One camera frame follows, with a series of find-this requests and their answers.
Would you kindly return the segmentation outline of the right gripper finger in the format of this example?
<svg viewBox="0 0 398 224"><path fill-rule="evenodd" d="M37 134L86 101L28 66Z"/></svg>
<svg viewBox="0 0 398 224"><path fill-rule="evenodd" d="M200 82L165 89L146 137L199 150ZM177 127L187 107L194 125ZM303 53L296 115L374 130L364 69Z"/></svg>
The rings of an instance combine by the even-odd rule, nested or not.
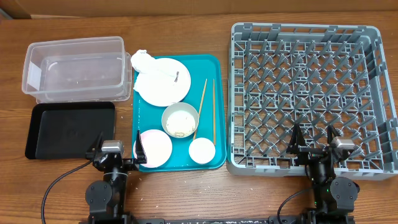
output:
<svg viewBox="0 0 398 224"><path fill-rule="evenodd" d="M302 149L306 148L306 143L298 123L295 123L292 129L292 137L287 146L286 153L300 154Z"/></svg>
<svg viewBox="0 0 398 224"><path fill-rule="evenodd" d="M329 146L339 146L341 144L341 136L333 125L327 126L327 143Z"/></svg>

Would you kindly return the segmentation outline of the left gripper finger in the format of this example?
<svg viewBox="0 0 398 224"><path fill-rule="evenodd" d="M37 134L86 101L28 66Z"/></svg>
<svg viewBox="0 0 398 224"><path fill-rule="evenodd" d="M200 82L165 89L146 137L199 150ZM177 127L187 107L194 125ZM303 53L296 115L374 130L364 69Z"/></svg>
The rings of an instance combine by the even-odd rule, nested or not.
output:
<svg viewBox="0 0 398 224"><path fill-rule="evenodd" d="M95 153L101 149L103 143L103 132L100 132L96 139L94 140L93 144L89 148L89 152Z"/></svg>
<svg viewBox="0 0 398 224"><path fill-rule="evenodd" d="M136 153L135 158L137 163L147 162L147 157L141 140L141 132L139 130L137 130L136 134L135 153Z"/></svg>

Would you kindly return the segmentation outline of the small pink plate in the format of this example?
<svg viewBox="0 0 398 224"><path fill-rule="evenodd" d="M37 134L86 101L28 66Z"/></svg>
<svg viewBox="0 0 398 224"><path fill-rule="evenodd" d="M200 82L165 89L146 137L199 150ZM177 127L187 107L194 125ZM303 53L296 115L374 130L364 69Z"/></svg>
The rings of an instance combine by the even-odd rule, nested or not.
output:
<svg viewBox="0 0 398 224"><path fill-rule="evenodd" d="M150 129L141 134L141 143L146 154L146 168L164 165L172 154L172 141L169 135L158 129Z"/></svg>

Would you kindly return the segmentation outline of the cooked rice pile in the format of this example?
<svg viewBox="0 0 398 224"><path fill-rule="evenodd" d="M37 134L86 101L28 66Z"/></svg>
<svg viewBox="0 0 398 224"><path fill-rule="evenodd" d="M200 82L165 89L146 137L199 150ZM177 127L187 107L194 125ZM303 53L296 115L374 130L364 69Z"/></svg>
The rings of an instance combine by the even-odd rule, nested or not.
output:
<svg viewBox="0 0 398 224"><path fill-rule="evenodd" d="M195 118L186 111L173 112L166 121L166 130L176 138L184 138L194 132L196 127Z"/></svg>

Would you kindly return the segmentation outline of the grey bowl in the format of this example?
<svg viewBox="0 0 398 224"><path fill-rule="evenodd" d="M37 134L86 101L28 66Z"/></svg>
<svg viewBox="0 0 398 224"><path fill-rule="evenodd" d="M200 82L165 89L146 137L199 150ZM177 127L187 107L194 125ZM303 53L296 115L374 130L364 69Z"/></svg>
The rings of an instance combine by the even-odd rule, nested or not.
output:
<svg viewBox="0 0 398 224"><path fill-rule="evenodd" d="M163 114L162 114L162 121L161 121L162 127L163 127L164 131L165 131L168 135L170 135L170 134L169 134L169 132L166 130L166 121L167 121L167 118L168 118L173 112L180 111L180 110L189 112L189 113L195 118L195 122L196 122L195 130L196 130L197 127L198 127L198 123L199 123L199 122L198 122L198 112L196 111L196 109L195 109L192 105L190 105L190 104L188 104L188 103L184 103L184 102L174 103L174 104L168 106L168 107L164 110L164 112L163 112Z"/></svg>

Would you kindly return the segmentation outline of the small white cup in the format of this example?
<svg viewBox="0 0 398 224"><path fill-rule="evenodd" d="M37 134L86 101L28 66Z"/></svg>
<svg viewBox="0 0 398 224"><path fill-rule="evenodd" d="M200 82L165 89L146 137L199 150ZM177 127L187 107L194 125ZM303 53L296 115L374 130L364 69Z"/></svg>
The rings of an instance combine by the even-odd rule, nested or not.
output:
<svg viewBox="0 0 398 224"><path fill-rule="evenodd" d="M190 158L197 164L209 163L216 154L215 145L207 138L196 138L188 148Z"/></svg>

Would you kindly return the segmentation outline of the large white plate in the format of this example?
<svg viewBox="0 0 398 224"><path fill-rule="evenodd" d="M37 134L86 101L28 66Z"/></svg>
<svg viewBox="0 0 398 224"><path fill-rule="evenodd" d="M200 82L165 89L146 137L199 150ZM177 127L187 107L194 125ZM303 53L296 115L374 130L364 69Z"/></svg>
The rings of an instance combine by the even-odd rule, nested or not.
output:
<svg viewBox="0 0 398 224"><path fill-rule="evenodd" d="M182 101L191 82L190 72L182 62L157 58L139 72L133 89L150 105L165 107Z"/></svg>

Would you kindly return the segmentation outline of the white napkin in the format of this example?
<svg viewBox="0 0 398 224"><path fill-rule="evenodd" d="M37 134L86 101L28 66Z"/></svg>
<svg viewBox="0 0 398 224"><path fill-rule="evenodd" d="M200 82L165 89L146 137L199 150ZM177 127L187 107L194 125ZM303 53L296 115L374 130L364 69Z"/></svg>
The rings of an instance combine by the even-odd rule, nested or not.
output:
<svg viewBox="0 0 398 224"><path fill-rule="evenodd" d="M138 50L131 57L133 69L139 73L134 84L134 90L142 92L157 85L175 83L179 71L172 71L160 60L155 59L147 53L147 50Z"/></svg>

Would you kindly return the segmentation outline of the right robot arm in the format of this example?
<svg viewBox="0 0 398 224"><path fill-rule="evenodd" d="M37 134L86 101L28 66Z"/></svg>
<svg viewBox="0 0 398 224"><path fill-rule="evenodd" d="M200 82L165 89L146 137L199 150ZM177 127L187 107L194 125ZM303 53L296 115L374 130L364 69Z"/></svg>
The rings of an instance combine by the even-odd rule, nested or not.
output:
<svg viewBox="0 0 398 224"><path fill-rule="evenodd" d="M323 149L307 147L299 124L294 124L287 153L295 154L295 164L303 165L305 175L312 186L285 199L278 208L277 220L282 223L280 212L294 197L308 191L314 194L313 208L307 208L295 218L295 223L354 223L349 213L354 211L359 185L347 177L338 177L334 165L349 158L354 151L354 142L340 136L334 126L327 126L327 143Z"/></svg>

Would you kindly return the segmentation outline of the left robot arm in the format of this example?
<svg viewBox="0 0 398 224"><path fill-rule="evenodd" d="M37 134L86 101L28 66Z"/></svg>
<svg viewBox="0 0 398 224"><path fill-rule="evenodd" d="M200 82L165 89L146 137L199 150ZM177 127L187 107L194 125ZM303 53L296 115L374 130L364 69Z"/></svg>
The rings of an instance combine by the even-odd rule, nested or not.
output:
<svg viewBox="0 0 398 224"><path fill-rule="evenodd" d="M119 140L103 140L99 134L86 152L86 158L103 180L89 185L85 200L90 207L88 223L137 223L134 216L125 211L128 172L138 171L140 164L147 162L141 139L133 147L137 156L123 158L124 146Z"/></svg>

